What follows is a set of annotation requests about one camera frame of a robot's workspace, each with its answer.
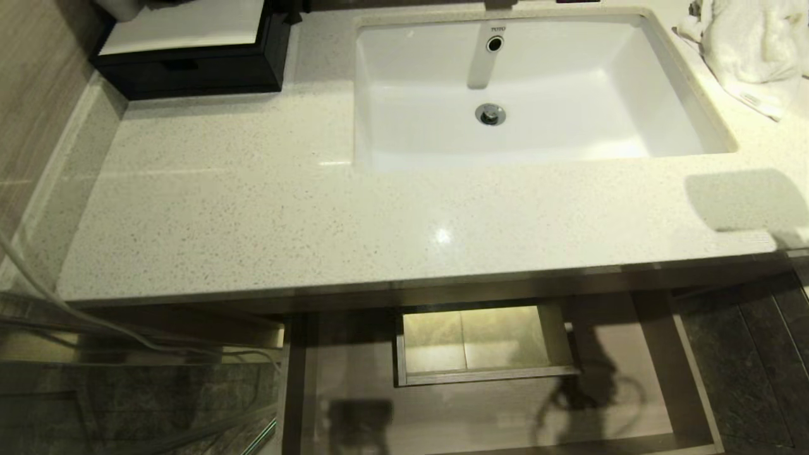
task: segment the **towel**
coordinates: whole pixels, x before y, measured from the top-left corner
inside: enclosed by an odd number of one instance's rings
[[[729,94],[775,121],[809,77],[809,0],[695,0],[677,34]]]

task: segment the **floor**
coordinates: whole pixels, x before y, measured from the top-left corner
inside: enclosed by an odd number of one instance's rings
[[[320,314],[307,350],[313,395],[302,453],[453,453],[670,433],[629,295],[573,300],[564,312],[580,376],[404,388],[394,387],[393,311]]]
[[[269,364],[0,368],[0,446],[18,455],[115,453],[267,406],[277,393]],[[271,418],[161,455],[239,455]]]

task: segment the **cable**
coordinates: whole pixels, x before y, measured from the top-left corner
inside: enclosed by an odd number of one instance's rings
[[[229,355],[234,357],[239,357],[240,355],[247,355],[247,354],[256,354],[260,355],[273,365],[275,370],[278,374],[282,374],[281,368],[276,365],[275,361],[272,357],[269,356],[266,352],[258,351],[258,350],[246,350],[246,351],[233,351],[233,352],[217,352],[217,351],[209,351],[207,349],[201,349],[197,347],[176,347],[176,346],[163,346],[157,343],[154,343],[132,330],[129,330],[121,325],[115,324],[110,321],[106,321],[101,319],[100,317],[95,317],[91,314],[85,313],[81,310],[77,310],[76,308],[71,307],[67,302],[61,299],[61,297],[57,296],[54,292],[50,291],[45,285],[37,279],[31,270],[28,268],[28,265],[25,261],[17,254],[17,252],[11,247],[11,243],[6,238],[5,234],[0,232],[0,247],[2,247],[3,251],[6,253],[8,258],[11,262],[17,267],[20,274],[25,277],[25,279],[34,287],[42,296],[45,297],[45,301],[53,304],[60,310],[64,311],[65,313],[70,314],[71,316],[77,317],[78,319],[82,319],[84,321],[90,322],[91,324],[101,325],[108,329],[114,330],[118,333],[124,334],[130,338],[133,338],[135,341],[141,343],[143,346],[148,347],[153,351],[160,351],[160,352],[196,352],[198,354],[207,354],[207,355]]]

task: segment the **white quartz countertop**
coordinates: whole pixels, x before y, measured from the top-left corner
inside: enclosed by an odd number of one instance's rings
[[[358,27],[636,6],[670,29],[688,0],[305,15],[282,93],[129,105],[57,290],[68,300],[262,291],[805,246],[809,80],[775,123],[727,95],[673,32],[736,152],[401,172],[354,162]]]

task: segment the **white undermount sink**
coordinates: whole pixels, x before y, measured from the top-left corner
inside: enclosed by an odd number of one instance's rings
[[[362,28],[355,158],[395,170],[730,151],[663,33],[641,15]],[[480,120],[483,104],[500,124]]]

